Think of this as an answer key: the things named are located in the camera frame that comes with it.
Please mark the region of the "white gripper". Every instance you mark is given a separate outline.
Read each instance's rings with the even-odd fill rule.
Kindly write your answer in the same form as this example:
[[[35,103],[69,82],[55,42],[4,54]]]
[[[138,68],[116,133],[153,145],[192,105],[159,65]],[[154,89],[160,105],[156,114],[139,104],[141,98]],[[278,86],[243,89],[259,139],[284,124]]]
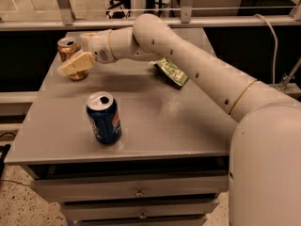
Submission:
[[[110,45],[111,33],[111,30],[81,33],[80,38],[83,43],[87,43],[89,52],[77,51],[61,63],[57,68],[58,74],[69,76],[88,70],[95,65],[96,61],[102,64],[116,62],[117,59],[114,57]]]

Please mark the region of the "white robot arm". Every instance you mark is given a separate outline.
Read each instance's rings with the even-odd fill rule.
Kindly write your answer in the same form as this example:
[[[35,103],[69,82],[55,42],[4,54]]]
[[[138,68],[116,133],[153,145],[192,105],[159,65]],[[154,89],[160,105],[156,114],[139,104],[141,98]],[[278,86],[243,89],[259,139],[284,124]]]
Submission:
[[[229,226],[301,226],[301,104],[181,38],[158,16],[86,34],[62,76],[122,59],[174,62],[235,121],[230,140]]]

